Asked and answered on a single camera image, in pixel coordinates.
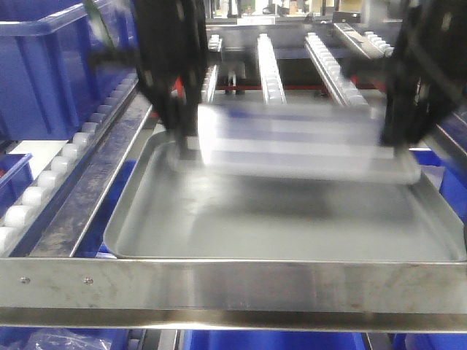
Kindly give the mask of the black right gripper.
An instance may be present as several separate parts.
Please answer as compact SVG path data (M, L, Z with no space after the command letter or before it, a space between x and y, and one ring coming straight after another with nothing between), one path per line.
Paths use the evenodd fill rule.
M416 144L466 103L466 2L405 1L381 141Z

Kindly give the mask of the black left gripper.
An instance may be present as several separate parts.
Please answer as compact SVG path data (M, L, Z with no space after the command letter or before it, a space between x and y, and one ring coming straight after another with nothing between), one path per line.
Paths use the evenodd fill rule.
M207 72L203 1L135 1L139 90L151 102L182 158L194 156L198 104Z

